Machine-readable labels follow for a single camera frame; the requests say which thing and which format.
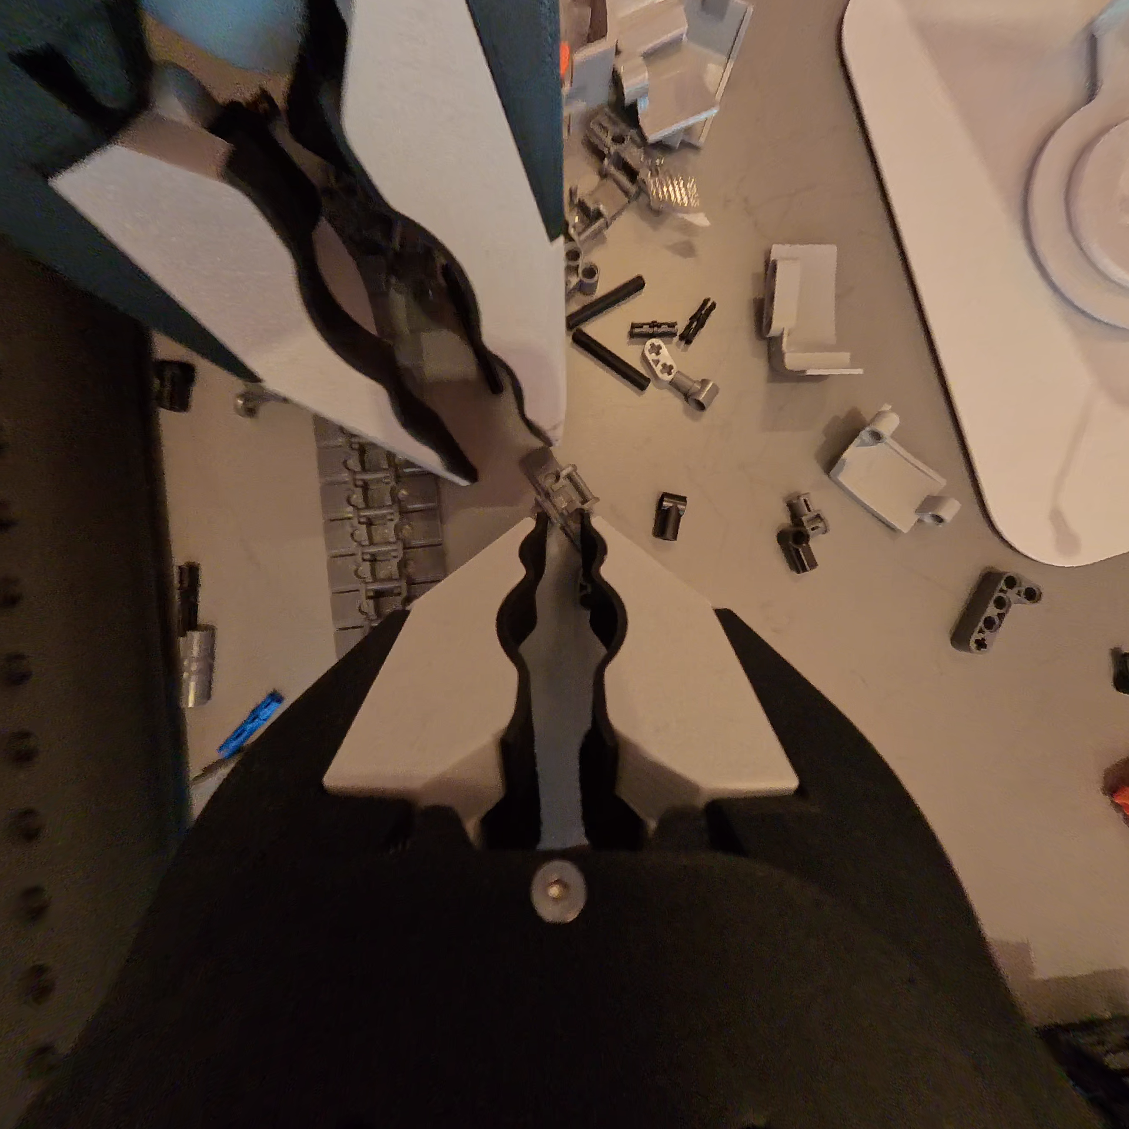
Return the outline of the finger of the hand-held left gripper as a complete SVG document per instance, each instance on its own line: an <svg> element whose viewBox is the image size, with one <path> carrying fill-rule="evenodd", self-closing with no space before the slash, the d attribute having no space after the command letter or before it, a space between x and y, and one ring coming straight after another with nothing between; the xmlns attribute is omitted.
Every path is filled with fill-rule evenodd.
<svg viewBox="0 0 1129 1129"><path fill-rule="evenodd" d="M289 108L431 239L543 443L568 415L557 2L304 2Z"/></svg>
<svg viewBox="0 0 1129 1129"><path fill-rule="evenodd" d="M150 110L52 185L267 386L459 485L478 470L370 327L358 266L263 115Z"/></svg>

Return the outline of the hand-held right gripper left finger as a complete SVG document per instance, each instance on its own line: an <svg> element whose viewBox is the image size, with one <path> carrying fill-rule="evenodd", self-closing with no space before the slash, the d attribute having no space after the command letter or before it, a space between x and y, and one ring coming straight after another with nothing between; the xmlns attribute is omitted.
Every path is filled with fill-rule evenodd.
<svg viewBox="0 0 1129 1129"><path fill-rule="evenodd" d="M328 792L448 807L474 841L539 845L521 645L545 564L546 516L523 517L416 600L323 776Z"/></svg>

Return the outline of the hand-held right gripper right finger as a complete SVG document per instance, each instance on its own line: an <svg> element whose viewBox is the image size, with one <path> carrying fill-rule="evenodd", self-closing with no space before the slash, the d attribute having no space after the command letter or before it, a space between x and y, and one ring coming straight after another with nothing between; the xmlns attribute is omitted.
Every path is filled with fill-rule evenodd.
<svg viewBox="0 0 1129 1129"><path fill-rule="evenodd" d="M638 849L722 799L791 798L796 770L713 603L604 517L584 517L585 597L604 649L580 752L584 830Z"/></svg>

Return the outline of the pile of small toy parts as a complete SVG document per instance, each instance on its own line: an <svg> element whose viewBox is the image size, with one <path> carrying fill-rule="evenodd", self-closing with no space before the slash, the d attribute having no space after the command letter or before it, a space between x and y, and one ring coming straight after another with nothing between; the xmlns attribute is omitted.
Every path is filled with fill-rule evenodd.
<svg viewBox="0 0 1129 1129"><path fill-rule="evenodd" d="M697 182L668 155L703 146L752 20L741 1L560 2L565 134L597 159L568 189L573 257L633 202L710 224Z"/></svg>

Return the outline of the blue toy pin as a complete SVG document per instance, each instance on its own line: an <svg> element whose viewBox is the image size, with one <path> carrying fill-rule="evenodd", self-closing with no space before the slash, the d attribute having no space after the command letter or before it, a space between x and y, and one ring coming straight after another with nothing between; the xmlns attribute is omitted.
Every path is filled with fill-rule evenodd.
<svg viewBox="0 0 1129 1129"><path fill-rule="evenodd" d="M233 759L273 720L287 702L285 696L273 689L268 692L234 727L233 732L217 747L220 760Z"/></svg>

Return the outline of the black axle pin connector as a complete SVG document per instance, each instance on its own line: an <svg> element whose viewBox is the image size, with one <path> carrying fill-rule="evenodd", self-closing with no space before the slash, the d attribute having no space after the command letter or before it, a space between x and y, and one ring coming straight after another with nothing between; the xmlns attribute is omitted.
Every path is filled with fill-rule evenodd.
<svg viewBox="0 0 1129 1129"><path fill-rule="evenodd" d="M788 497L785 507L789 520L779 529L779 546L793 573L810 573L818 568L814 541L830 530L828 518L814 503L808 491L797 491Z"/></svg>

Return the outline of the black axle rod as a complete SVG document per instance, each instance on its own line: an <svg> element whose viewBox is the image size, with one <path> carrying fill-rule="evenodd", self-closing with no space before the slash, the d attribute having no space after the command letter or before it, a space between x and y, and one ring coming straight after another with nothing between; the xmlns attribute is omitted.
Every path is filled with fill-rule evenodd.
<svg viewBox="0 0 1129 1129"><path fill-rule="evenodd" d="M573 311L568 314L566 318L566 331L572 333L589 321L601 317L605 313L621 306L636 294L642 292L646 288L646 276L643 274L636 274L631 276L628 280L615 286L613 288L605 291L604 294L597 295L592 300L577 306Z"/></svg>
<svg viewBox="0 0 1129 1129"><path fill-rule="evenodd" d="M636 365L600 342L585 329L572 330L572 343L580 348L588 357L600 362L608 372L612 372L625 380L633 388L639 391L648 391L651 388L652 377L643 373L643 370L640 370Z"/></svg>

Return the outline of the dark grey short bent liftarm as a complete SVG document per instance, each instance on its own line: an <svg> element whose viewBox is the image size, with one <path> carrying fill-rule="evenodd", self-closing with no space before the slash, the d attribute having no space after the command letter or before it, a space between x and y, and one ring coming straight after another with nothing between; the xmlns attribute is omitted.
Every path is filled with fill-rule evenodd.
<svg viewBox="0 0 1129 1129"><path fill-rule="evenodd" d="M987 654L994 649L1010 612L1017 607L1038 604L1042 599L1042 585L1022 573L987 568L956 620L951 645L965 654Z"/></svg>

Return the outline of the dark studded panel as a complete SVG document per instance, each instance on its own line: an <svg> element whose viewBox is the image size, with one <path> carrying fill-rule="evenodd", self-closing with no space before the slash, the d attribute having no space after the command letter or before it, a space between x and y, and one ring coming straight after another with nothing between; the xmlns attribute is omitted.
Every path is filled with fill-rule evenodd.
<svg viewBox="0 0 1129 1129"><path fill-rule="evenodd" d="M185 826L147 330L3 241L3 1126L103 1003Z"/></svg>

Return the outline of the light grey holed curved panel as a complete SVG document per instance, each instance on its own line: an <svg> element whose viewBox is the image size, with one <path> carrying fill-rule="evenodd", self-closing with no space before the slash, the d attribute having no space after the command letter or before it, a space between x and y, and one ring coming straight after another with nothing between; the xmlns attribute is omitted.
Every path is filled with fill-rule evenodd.
<svg viewBox="0 0 1129 1129"><path fill-rule="evenodd" d="M773 244L761 318L772 372L788 378L862 374L838 346L836 314L838 247Z"/></svg>

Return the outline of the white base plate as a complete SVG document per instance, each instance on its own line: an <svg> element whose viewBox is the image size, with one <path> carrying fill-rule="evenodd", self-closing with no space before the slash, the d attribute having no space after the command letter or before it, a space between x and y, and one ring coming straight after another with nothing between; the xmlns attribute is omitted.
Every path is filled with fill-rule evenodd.
<svg viewBox="0 0 1129 1129"><path fill-rule="evenodd" d="M1022 554L1127 553L1127 329L1043 274L1026 185L1109 2L849 2L842 56L979 491Z"/></svg>

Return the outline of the grey metal disc bracket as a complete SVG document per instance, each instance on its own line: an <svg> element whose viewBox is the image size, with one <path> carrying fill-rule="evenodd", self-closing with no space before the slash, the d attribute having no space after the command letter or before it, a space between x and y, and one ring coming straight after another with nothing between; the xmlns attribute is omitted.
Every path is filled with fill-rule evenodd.
<svg viewBox="0 0 1129 1129"><path fill-rule="evenodd" d="M1026 185L1026 231L1051 286L1081 313L1128 327L1128 13L1090 26L1090 98L1046 139Z"/></svg>

